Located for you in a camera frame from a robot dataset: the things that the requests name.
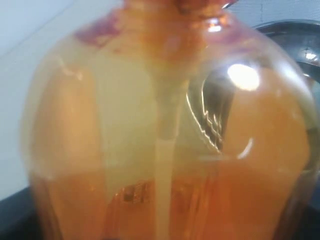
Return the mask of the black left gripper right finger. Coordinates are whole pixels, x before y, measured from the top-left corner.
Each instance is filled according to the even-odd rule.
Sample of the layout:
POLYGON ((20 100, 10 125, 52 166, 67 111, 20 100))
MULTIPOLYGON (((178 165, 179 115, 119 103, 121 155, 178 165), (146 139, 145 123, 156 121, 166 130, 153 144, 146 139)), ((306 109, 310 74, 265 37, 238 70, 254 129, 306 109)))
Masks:
POLYGON ((312 206, 307 208, 307 240, 320 240, 320 210, 312 206))

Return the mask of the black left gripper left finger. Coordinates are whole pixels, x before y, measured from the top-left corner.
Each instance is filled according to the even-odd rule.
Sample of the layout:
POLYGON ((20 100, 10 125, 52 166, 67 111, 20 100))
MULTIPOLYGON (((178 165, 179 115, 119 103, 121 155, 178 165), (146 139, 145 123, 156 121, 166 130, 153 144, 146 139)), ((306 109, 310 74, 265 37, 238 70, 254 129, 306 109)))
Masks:
POLYGON ((41 240, 41 225, 30 188, 0 201, 1 240, 41 240))

